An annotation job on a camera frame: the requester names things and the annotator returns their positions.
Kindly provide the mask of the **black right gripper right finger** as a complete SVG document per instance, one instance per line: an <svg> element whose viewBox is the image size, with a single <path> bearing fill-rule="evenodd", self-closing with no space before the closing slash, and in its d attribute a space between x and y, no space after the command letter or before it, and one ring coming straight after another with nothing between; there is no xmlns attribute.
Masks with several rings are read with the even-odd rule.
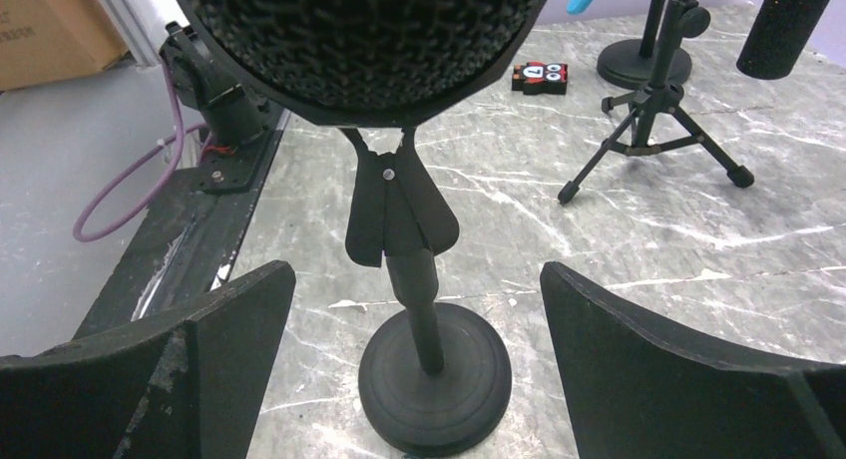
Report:
<svg viewBox="0 0 846 459"><path fill-rule="evenodd" d="M540 275L583 458L841 458L845 368L736 344L550 261Z"/></svg>

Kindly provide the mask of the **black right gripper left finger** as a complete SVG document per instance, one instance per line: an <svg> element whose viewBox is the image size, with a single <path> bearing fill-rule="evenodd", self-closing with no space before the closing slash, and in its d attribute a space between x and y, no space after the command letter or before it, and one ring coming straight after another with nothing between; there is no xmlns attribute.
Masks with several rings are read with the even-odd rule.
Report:
<svg viewBox="0 0 846 459"><path fill-rule="evenodd" d="M5 458L242 458L296 285L271 261L186 303L1 360Z"/></svg>

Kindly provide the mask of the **black round-base phone stand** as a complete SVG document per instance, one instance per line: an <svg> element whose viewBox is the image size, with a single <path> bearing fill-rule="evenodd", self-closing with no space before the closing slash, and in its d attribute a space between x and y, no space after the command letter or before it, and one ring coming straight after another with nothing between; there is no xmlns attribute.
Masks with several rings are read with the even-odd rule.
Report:
<svg viewBox="0 0 846 459"><path fill-rule="evenodd" d="M419 159L415 132L378 154L344 130L357 168L345 248L362 266L385 267L401 310L372 335L358 371L359 398L376 433L416 457L449 457L485 440L512 391L507 348L476 312L438 300L437 255L458 221Z"/></svg>

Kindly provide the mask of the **black tripod shock mount stand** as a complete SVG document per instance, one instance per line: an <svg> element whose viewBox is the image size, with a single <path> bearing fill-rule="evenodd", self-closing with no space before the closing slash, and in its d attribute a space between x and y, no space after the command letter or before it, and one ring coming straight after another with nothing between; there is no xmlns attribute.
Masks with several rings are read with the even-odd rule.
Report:
<svg viewBox="0 0 846 459"><path fill-rule="evenodd" d="M565 205L573 199L592 169L603 156L613 151L626 157L644 157L693 146L703 146L725 169L728 178L739 188L754 184L753 173L732 159L715 140L680 106L683 87L669 81L671 61L684 38L695 38L708 28L709 12L697 0L667 0L664 21L657 37L657 58L648 81L637 90L602 100L602 110L627 104L629 113L614 131L603 139L597 152L575 178L565 183L558 200ZM669 114L682 125L688 135L673 141L651 145L648 140L660 114Z"/></svg>

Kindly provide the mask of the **black round-base mic stand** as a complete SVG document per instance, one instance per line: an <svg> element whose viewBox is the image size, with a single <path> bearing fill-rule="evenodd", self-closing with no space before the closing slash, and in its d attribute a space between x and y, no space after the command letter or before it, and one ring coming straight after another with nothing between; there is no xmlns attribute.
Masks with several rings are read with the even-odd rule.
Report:
<svg viewBox="0 0 846 459"><path fill-rule="evenodd" d="M640 39L612 43L598 57L597 72L612 85L636 90L651 74L657 59L656 41L666 0L650 0Z"/></svg>

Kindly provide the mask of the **black microphone orange end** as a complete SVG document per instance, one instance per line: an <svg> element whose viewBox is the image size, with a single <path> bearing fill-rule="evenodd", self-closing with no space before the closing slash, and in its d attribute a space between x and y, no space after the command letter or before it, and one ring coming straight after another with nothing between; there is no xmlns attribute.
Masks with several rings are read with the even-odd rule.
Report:
<svg viewBox="0 0 846 459"><path fill-rule="evenodd" d="M177 0L243 84L319 126L419 126L497 82L547 0Z"/></svg>

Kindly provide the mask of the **black microphone silver head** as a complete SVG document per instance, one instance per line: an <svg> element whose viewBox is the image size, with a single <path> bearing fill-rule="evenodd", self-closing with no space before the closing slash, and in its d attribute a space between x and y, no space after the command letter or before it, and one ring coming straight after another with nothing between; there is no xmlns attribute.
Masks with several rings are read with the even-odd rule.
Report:
<svg viewBox="0 0 846 459"><path fill-rule="evenodd" d="M762 81L788 77L831 0L763 0L735 66Z"/></svg>

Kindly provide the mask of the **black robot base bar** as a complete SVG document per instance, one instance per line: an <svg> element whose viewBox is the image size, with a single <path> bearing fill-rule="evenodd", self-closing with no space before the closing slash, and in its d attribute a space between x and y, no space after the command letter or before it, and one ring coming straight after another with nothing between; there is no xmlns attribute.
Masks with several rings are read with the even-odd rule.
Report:
<svg viewBox="0 0 846 459"><path fill-rule="evenodd" d="M234 193L198 190L199 169L177 171L78 327L80 339L161 312L226 283L290 118L274 106L251 183Z"/></svg>

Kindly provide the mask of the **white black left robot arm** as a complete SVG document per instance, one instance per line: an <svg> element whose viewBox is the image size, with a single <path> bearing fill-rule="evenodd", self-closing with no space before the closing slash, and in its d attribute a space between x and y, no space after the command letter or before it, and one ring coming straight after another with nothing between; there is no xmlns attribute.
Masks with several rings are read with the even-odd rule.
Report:
<svg viewBox="0 0 846 459"><path fill-rule="evenodd" d="M247 145L275 130L279 113L212 54L178 0L98 1L138 65L163 67L218 145Z"/></svg>

